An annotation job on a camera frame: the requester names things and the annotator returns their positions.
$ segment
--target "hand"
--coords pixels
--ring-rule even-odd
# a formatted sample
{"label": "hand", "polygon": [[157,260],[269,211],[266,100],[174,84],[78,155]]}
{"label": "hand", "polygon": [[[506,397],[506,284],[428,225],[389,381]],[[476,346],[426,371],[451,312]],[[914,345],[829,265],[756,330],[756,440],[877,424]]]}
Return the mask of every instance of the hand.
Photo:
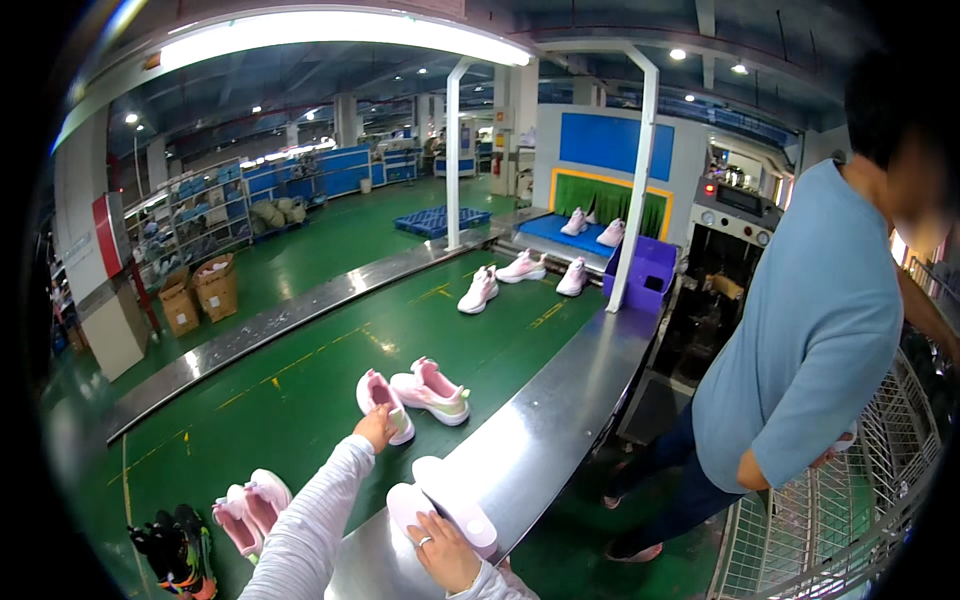
{"label": "hand", "polygon": [[353,428],[353,433],[358,433],[370,440],[373,444],[373,454],[379,454],[396,433],[396,425],[389,413],[390,409],[386,404],[377,404],[376,408],[360,419],[357,426]]}
{"label": "hand", "polygon": [[450,595],[472,588],[480,575],[480,557],[460,531],[434,511],[429,515],[417,513],[417,519],[420,527],[411,525],[407,533],[414,543],[431,538],[417,548],[417,558],[433,581]]}
{"label": "hand", "polygon": [[[837,438],[837,442],[849,442],[853,439],[853,434],[848,432]],[[810,463],[810,468],[821,467],[827,461],[832,461],[836,458],[836,450],[833,449],[833,446],[827,448],[827,451],[817,457],[817,460]]]}

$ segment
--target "ceiling light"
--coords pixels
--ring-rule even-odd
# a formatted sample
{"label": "ceiling light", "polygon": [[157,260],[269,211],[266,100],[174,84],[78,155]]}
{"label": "ceiling light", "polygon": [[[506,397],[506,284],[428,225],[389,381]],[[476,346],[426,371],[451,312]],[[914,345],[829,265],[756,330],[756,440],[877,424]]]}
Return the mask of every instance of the ceiling light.
{"label": "ceiling light", "polygon": [[163,46],[160,64],[164,70],[176,69],[251,48],[313,41],[419,46],[510,66],[530,62],[530,53],[499,36],[440,19],[369,10],[275,12],[224,21]]}

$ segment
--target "metal counter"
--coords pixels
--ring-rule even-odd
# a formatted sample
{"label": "metal counter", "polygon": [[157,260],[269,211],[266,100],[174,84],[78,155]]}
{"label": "metal counter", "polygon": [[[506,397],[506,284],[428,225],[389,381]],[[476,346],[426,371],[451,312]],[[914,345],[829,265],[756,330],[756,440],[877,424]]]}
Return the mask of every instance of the metal counter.
{"label": "metal counter", "polygon": [[[473,482],[507,556],[563,489],[624,399],[657,316],[597,312],[506,405],[444,459]],[[444,598],[386,509],[344,538],[324,598]]]}
{"label": "metal counter", "polygon": [[305,324],[364,294],[412,275],[454,256],[479,248],[499,235],[513,231],[544,211],[524,208],[491,219],[490,229],[467,229],[461,246],[445,250],[446,238],[426,241],[415,248],[388,256],[322,283],[305,294],[277,304],[242,322],[234,329],[193,348],[133,388],[105,415],[107,444],[205,377]]}

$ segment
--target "person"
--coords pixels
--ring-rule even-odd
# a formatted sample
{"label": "person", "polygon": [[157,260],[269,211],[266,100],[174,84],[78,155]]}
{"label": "person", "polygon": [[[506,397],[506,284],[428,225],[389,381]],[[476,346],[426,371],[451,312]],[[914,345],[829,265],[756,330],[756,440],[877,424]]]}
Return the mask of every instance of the person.
{"label": "person", "polygon": [[960,357],[956,335],[891,260],[894,226],[911,247],[946,237],[960,164],[924,96],[890,83],[889,73],[914,71],[898,65],[871,54],[854,67],[844,102],[850,162],[828,159],[800,177],[743,318],[692,401],[609,482],[604,503],[615,508],[650,474],[684,467],[668,508],[612,540],[608,559],[652,560],[746,492],[829,460],[890,369],[904,315]]}
{"label": "person", "polygon": [[[239,600],[324,597],[360,482],[395,433],[386,405],[360,419],[353,434],[333,448],[326,464],[280,513]],[[448,597],[539,600],[508,568],[494,569],[481,561],[452,524],[435,513],[429,518],[429,525],[423,519],[420,523],[432,532],[432,541],[419,547],[417,556],[439,586],[456,594]]]}

